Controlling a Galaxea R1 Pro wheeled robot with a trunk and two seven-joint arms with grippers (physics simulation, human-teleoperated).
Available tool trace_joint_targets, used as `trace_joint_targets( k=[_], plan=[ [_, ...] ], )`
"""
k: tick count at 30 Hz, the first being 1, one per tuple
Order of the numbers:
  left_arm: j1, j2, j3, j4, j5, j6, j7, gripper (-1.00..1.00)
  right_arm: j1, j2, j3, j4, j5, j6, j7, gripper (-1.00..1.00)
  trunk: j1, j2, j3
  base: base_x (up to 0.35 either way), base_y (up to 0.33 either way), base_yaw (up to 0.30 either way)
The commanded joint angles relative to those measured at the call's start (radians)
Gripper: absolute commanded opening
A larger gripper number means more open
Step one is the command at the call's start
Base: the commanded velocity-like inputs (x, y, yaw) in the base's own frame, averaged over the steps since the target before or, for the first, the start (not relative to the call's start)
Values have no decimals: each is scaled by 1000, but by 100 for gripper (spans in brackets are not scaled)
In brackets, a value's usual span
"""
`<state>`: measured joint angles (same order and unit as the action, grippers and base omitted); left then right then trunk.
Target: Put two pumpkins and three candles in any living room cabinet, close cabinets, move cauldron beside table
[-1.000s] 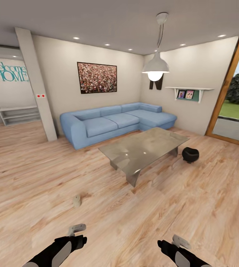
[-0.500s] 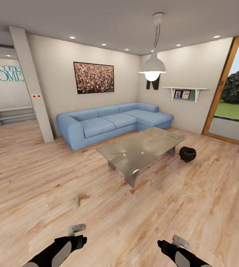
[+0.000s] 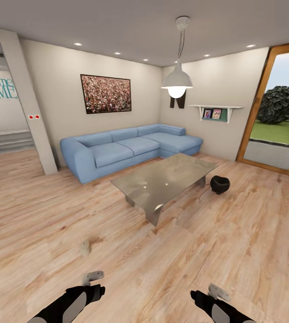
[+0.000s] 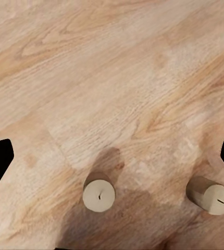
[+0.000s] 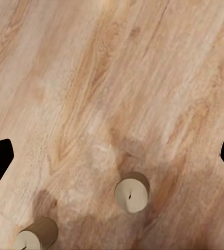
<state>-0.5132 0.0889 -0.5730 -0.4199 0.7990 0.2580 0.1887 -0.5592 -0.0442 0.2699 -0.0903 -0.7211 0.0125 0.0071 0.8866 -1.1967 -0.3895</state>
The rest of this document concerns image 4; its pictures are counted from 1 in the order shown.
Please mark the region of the pillar candle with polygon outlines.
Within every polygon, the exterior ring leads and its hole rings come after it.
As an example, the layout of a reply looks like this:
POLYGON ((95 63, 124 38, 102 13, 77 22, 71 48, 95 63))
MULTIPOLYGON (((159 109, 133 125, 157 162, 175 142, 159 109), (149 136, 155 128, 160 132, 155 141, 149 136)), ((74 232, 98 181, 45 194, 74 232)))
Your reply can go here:
POLYGON ((91 211, 104 212, 110 209, 116 200, 111 178, 103 172, 91 174, 84 183, 83 200, 91 211))
POLYGON ((224 214, 224 185, 196 176, 189 180, 186 188, 187 197, 192 203, 211 215, 224 214))

